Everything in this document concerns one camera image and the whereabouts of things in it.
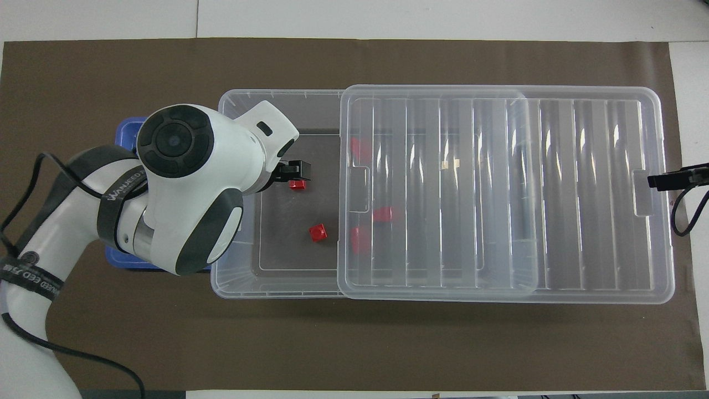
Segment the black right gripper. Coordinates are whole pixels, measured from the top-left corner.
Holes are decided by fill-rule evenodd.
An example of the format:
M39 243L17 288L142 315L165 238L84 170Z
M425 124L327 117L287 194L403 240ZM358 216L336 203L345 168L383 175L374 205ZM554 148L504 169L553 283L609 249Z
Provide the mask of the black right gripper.
M687 166L686 170L649 175L646 181L650 188L659 192L684 190L689 185L692 187L701 187L708 185L708 164L702 163Z

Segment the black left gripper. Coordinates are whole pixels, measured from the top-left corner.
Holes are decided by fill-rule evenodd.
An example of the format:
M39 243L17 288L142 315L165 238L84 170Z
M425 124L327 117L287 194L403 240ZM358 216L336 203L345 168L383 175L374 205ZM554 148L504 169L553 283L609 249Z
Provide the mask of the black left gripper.
M271 179L278 184L286 184L289 180L312 180L312 166L306 161L279 161L271 173Z

